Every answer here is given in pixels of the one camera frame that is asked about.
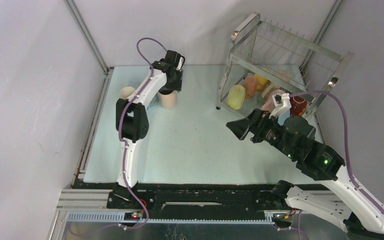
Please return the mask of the pale pink cup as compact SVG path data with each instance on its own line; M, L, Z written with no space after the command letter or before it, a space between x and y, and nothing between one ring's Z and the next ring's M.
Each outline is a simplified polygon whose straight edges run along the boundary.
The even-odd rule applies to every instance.
M172 109L177 105L177 99L178 99L177 91L171 91L171 90L159 91L157 95L159 98L159 102L161 103L163 108Z

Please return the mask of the blue patterned mug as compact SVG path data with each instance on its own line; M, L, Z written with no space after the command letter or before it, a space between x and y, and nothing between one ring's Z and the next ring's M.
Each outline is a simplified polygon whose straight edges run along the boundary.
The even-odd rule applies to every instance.
M159 98L157 96L155 96L149 103L147 109L149 108L152 108L152 107L155 107L159 104Z

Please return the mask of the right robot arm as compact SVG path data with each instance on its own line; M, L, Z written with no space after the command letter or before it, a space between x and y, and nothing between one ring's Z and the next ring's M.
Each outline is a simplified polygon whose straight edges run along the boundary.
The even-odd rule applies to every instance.
M227 127L239 140L252 133L253 143L269 143L341 200L333 203L281 180L270 196L275 208L289 206L308 212L340 228L352 240L384 240L384 204L353 177L349 164L333 148L315 140L315 128L303 117L291 116L279 124L268 111L254 109Z

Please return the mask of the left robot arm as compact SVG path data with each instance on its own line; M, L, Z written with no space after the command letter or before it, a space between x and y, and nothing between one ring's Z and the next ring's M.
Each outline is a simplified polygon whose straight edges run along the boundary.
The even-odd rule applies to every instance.
M115 105L116 130L122 146L121 169L117 182L132 188L138 182L138 158L143 139L150 124L147 109L159 94L172 94L182 90L185 57L168 50L165 57L154 61L144 81L126 99Z

